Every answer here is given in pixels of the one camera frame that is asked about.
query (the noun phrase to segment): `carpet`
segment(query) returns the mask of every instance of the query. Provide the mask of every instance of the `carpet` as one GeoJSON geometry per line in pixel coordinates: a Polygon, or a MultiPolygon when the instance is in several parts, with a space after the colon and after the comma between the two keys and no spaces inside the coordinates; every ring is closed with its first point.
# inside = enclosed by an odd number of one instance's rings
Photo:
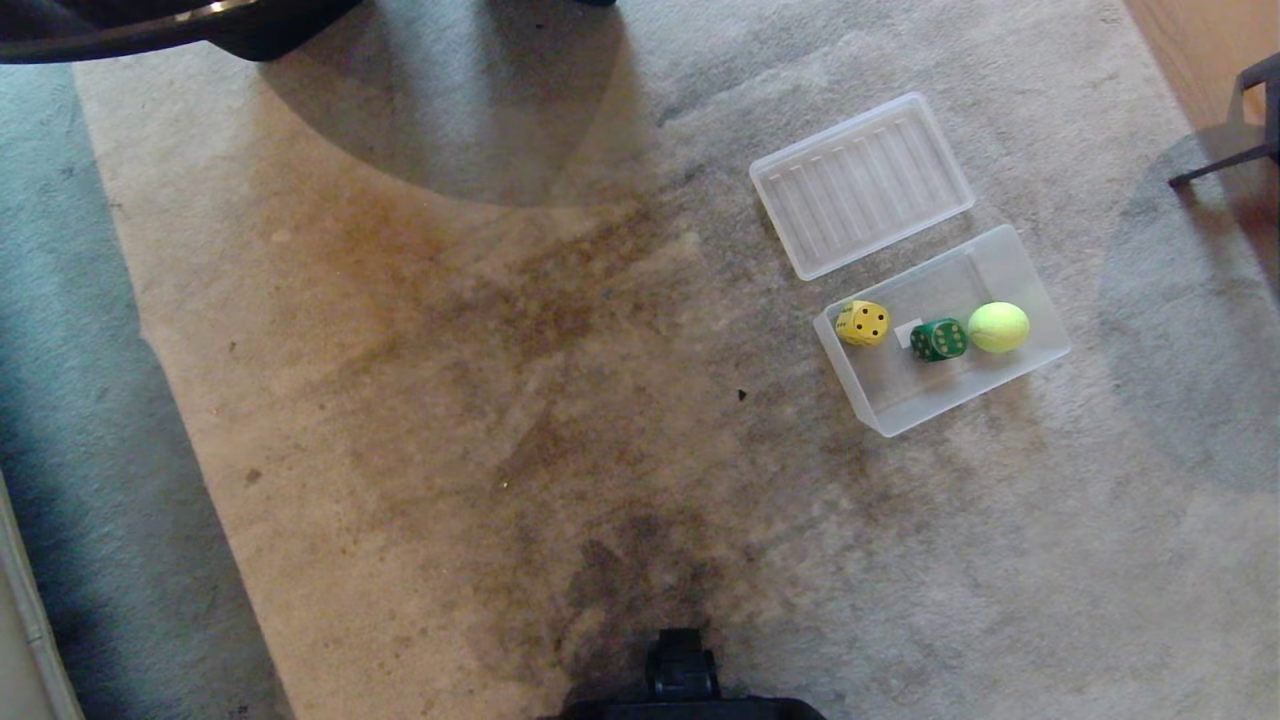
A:
{"type": "Polygon", "coordinates": [[[1280,325],[1117,3],[384,0],[76,81],[298,717],[552,715],[671,625],[829,717],[1280,710],[1280,325]],[[910,90],[977,206],[797,281],[748,165],[910,90]],[[1006,222],[1074,351],[859,425],[809,319],[1006,222]]]}
{"type": "Polygon", "coordinates": [[[72,69],[0,67],[0,468],[84,716],[287,717],[140,337],[72,69]]]}

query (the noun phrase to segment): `green die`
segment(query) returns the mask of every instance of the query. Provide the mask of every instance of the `green die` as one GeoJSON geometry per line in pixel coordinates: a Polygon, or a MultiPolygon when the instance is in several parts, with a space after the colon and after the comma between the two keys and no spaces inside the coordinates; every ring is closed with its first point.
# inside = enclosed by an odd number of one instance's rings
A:
{"type": "Polygon", "coordinates": [[[911,352],[925,363],[950,360],[969,350],[969,336],[952,318],[916,325],[911,331],[911,352]]]}

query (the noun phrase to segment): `small white label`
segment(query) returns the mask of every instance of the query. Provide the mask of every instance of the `small white label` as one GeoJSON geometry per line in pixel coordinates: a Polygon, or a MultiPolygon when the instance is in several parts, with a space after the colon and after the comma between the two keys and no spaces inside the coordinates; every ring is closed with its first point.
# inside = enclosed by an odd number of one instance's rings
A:
{"type": "Polygon", "coordinates": [[[902,350],[906,350],[908,347],[911,346],[911,331],[914,331],[916,325],[923,325],[923,324],[924,320],[916,318],[910,323],[906,323],[905,325],[899,325],[893,328],[893,334],[897,336],[897,343],[902,346],[902,350]]]}

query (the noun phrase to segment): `wooden floor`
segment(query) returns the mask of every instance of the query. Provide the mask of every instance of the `wooden floor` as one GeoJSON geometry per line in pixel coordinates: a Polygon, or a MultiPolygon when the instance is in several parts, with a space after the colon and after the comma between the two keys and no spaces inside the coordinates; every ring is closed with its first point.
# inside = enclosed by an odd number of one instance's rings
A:
{"type": "MultiPolygon", "coordinates": [[[[1265,105],[1262,88],[1238,100],[1239,117],[1229,118],[1229,111],[1236,74],[1280,53],[1280,3],[1125,0],[1125,4],[1192,126],[1199,131],[1210,158],[1257,145],[1261,135],[1256,126],[1262,124],[1265,105]]],[[[1221,179],[1231,211],[1249,234],[1272,290],[1280,292],[1277,174],[1274,163],[1262,160],[1228,170],[1221,179]]]]}

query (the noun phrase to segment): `tennis ball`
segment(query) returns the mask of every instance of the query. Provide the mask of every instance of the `tennis ball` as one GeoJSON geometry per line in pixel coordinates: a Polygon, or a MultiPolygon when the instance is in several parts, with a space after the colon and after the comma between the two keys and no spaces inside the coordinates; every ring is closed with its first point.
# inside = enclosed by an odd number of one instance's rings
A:
{"type": "Polygon", "coordinates": [[[988,302],[969,315],[969,340],[987,352],[1009,352],[1027,342],[1030,320],[1010,302],[988,302]]]}

